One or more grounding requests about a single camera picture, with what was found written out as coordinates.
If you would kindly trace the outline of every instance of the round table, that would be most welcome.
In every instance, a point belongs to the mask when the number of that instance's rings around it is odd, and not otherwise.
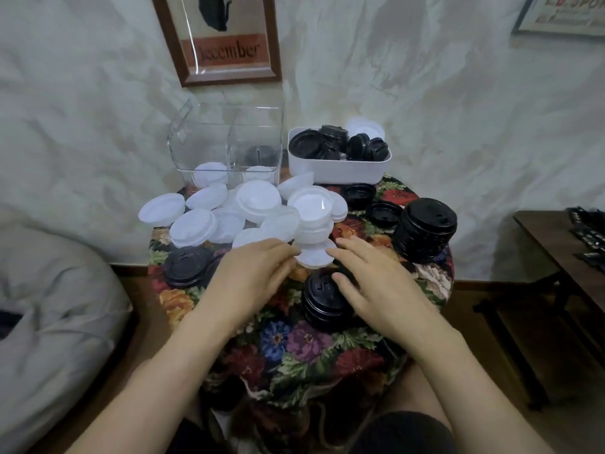
[[[340,193],[340,186],[326,186]],[[406,206],[418,196],[396,178],[385,175],[376,199]],[[171,289],[161,264],[175,249],[168,228],[155,228],[149,245],[149,275],[174,329],[193,310],[203,288]],[[391,245],[393,230],[378,228],[365,212],[350,212],[336,223],[332,238],[358,236],[415,277],[439,308],[452,289],[454,269],[449,249],[428,265],[410,263]],[[226,253],[230,244],[202,244]],[[303,282],[311,273],[295,267],[266,307],[225,346],[204,383],[206,400],[219,410],[232,409],[245,393],[251,400],[259,447],[268,452],[304,452],[311,421],[321,421],[320,440],[340,445],[352,435],[402,370],[406,353],[359,321],[334,334],[318,332],[305,320]]]

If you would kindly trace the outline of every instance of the black shorts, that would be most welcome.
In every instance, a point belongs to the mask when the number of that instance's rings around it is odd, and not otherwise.
[[[167,454],[223,454],[208,432],[183,420]],[[455,454],[450,431],[426,414],[396,412],[380,416],[359,435],[350,454]]]

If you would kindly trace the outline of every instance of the person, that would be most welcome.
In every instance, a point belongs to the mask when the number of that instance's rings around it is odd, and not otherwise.
[[[407,393],[413,399],[423,385],[434,392],[434,403],[425,405],[424,414],[400,411],[378,417],[359,435],[352,453],[553,453],[405,268],[357,237],[339,238],[337,245],[328,252],[359,287],[335,273],[341,292],[369,326],[400,344],[417,364],[402,377],[417,385]],[[298,253],[275,239],[227,253],[199,304],[68,454],[174,451],[170,442],[215,358],[276,293]],[[204,446],[198,450],[212,452]]]

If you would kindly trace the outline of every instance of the wooden floor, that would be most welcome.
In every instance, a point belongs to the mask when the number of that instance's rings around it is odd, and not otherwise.
[[[520,297],[501,317],[544,385],[552,404],[542,412],[527,408],[518,373],[473,305],[498,292],[455,290],[444,315],[466,338],[471,350],[503,392],[558,454],[605,452],[605,370],[586,352],[571,330],[549,310],[550,297]],[[579,299],[569,309],[591,332],[595,316]]]
[[[82,402],[30,452],[64,452],[123,387],[132,370],[151,357],[170,334],[148,279],[122,277],[121,280],[137,312],[136,326],[119,348],[118,359],[108,365]],[[464,334],[492,379],[558,454],[605,452],[605,370],[583,349],[564,322],[549,312],[548,297],[519,298],[507,305],[504,321],[552,400],[552,405],[542,412],[529,411],[516,369],[483,317],[473,313],[473,305],[481,299],[500,294],[458,287],[444,315]],[[571,307],[585,323],[605,324],[595,322],[594,315],[581,302],[574,300]]]

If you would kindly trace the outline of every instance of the picture frame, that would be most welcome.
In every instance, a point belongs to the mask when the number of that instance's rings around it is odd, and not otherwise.
[[[281,81],[275,0],[152,0],[183,87]]]
[[[605,0],[526,0],[512,34],[605,37]]]

